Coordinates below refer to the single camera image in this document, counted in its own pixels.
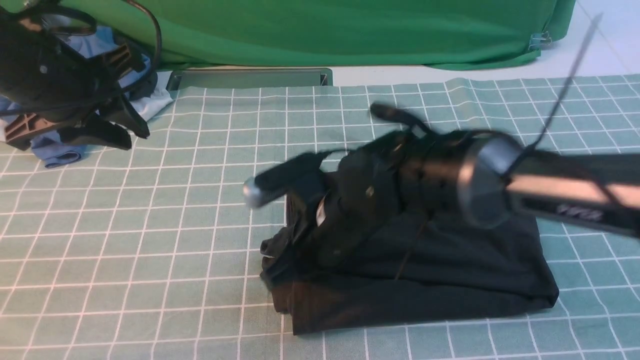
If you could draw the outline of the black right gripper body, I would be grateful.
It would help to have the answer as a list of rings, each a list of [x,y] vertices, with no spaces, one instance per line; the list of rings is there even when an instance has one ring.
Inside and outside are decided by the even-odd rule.
[[[422,166],[434,147],[435,136],[384,135],[343,157],[318,206],[324,220],[311,231],[310,259],[342,265],[403,214],[418,214],[429,223],[435,197],[423,186]]]

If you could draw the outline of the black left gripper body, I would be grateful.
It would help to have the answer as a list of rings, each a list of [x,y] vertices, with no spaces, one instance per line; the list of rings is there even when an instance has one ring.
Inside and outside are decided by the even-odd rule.
[[[126,94],[121,79],[146,71],[146,57],[125,41],[82,55],[47,30],[1,21],[1,95],[26,113],[65,122]]]

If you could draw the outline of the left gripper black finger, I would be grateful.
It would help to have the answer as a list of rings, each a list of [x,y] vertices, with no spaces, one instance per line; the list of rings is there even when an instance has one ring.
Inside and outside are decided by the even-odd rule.
[[[125,95],[120,95],[99,106],[79,123],[61,128],[60,139],[66,145],[95,145],[128,151],[133,146],[130,132],[141,139],[150,136],[147,121]]]
[[[34,112],[21,114],[4,128],[5,143],[16,150],[27,151],[32,139],[48,132],[55,132],[66,126],[63,121],[48,121]]]

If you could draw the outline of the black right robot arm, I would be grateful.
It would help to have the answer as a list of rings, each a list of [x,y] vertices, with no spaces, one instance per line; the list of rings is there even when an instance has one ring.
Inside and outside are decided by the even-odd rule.
[[[532,215],[639,237],[637,153],[560,155],[539,150],[601,22],[592,19],[569,76],[535,141],[488,129],[431,130],[411,112],[376,102],[370,113],[407,126],[348,152],[333,173],[343,216],[370,231],[409,210],[490,229]]]

